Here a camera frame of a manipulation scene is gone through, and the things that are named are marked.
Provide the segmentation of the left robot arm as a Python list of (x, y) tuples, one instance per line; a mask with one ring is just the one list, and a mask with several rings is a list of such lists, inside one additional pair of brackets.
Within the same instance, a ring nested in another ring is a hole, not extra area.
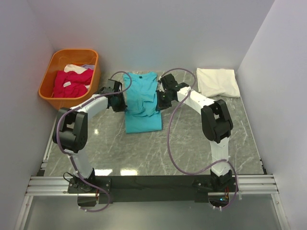
[(63, 107), (58, 111), (53, 142), (58, 144), (73, 165), (75, 172), (71, 185), (86, 193), (98, 187), (94, 168), (84, 152), (88, 140), (88, 122), (105, 109), (112, 108), (114, 112), (126, 111), (124, 91), (121, 82), (109, 79), (105, 87), (85, 102), (71, 108)]

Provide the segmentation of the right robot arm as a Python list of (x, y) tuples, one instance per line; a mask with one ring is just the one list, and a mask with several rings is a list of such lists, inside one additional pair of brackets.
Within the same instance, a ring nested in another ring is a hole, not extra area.
[[(164, 74), (158, 80), (160, 88), (157, 91), (157, 110), (164, 110), (172, 106), (173, 101), (178, 105), (171, 114), (167, 128), (167, 151), (175, 168), (186, 175), (197, 175), (210, 169), (207, 191), (224, 191), (233, 182), (232, 174), (235, 170), (229, 162), (229, 138), (233, 129), (233, 122), (224, 100), (213, 100), (196, 92), (186, 83), (178, 83), (172, 74)], [(185, 172), (175, 163), (170, 149), (170, 128), (172, 118), (177, 109), (185, 104), (201, 116), (203, 134), (209, 140), (212, 164), (198, 172)]]

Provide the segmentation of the teal t-shirt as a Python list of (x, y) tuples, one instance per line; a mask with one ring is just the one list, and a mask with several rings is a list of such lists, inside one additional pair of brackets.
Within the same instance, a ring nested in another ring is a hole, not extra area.
[(127, 110), (125, 129), (127, 134), (162, 130), (162, 115), (157, 107), (157, 74), (129, 73), (123, 75), (126, 86)]

